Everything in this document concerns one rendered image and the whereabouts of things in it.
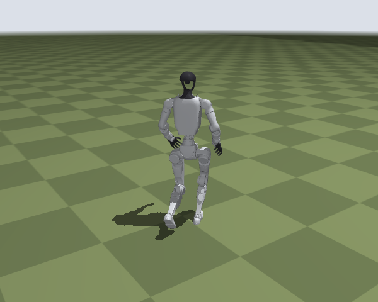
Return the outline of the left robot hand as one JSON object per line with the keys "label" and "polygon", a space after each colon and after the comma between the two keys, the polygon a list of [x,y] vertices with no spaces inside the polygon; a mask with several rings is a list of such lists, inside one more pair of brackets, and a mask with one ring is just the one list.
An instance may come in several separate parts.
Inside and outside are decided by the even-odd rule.
{"label": "left robot hand", "polygon": [[[180,143],[180,144],[182,144],[181,142],[179,142],[177,139],[180,139],[181,140],[181,138],[180,137],[174,137],[175,139],[173,140],[173,142],[171,142],[170,140],[168,140],[168,142],[170,143],[170,145],[175,149],[175,147],[176,148],[179,148],[179,147],[177,147],[175,144],[177,144],[178,146],[180,146],[178,143]],[[177,143],[178,142],[178,143]],[[175,147],[174,147],[175,146]]]}

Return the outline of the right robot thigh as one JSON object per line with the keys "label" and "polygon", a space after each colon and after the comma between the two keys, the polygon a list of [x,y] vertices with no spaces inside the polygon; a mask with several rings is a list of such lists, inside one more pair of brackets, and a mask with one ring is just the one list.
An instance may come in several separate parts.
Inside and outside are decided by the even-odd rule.
{"label": "right robot thigh", "polygon": [[196,157],[198,158],[200,167],[200,175],[198,176],[197,183],[204,187],[205,177],[208,177],[209,174],[211,151],[207,147],[202,147],[201,149],[197,149]]}

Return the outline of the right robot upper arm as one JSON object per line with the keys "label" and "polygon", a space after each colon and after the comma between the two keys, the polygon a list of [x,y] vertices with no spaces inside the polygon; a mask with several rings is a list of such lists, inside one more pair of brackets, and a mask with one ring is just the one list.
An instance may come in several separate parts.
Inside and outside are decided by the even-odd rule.
{"label": "right robot upper arm", "polygon": [[205,110],[207,119],[210,122],[210,125],[209,125],[210,132],[214,133],[216,131],[219,131],[219,126],[216,121],[216,116],[214,113],[214,109],[212,107],[212,103],[207,99],[199,99],[199,101],[200,101],[200,107]]}

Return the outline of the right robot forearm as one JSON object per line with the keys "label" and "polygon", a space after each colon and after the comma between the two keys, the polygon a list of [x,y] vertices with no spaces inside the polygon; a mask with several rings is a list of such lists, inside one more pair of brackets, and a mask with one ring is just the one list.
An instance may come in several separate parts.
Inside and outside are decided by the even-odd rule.
{"label": "right robot forearm", "polygon": [[220,127],[219,127],[219,131],[212,133],[212,144],[213,144],[213,146],[216,146],[218,143],[220,143],[220,135],[221,135],[221,131],[220,131]]}

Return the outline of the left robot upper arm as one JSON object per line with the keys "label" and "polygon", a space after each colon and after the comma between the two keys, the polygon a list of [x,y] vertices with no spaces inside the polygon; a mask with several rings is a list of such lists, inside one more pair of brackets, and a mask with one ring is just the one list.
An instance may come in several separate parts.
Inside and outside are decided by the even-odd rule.
{"label": "left robot upper arm", "polygon": [[163,110],[161,112],[161,117],[158,124],[158,127],[162,130],[167,130],[169,128],[169,124],[166,121],[169,118],[171,108],[173,107],[173,101],[174,98],[169,98],[164,102]]}

